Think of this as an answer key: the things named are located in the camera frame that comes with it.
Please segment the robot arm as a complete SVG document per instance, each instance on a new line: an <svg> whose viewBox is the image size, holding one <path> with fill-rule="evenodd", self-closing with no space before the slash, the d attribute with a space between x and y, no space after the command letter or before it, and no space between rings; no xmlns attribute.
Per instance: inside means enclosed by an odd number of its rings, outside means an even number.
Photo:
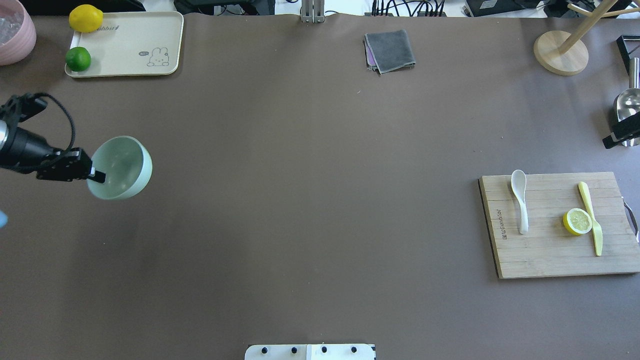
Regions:
<svg viewBox="0 0 640 360"><path fill-rule="evenodd" d="M96 170L92 159L80 147L54 148L46 139L20 127L1 122L1 167L21 174L36 173L39 180L71 182L92 180L105 183L106 174Z"/></svg>

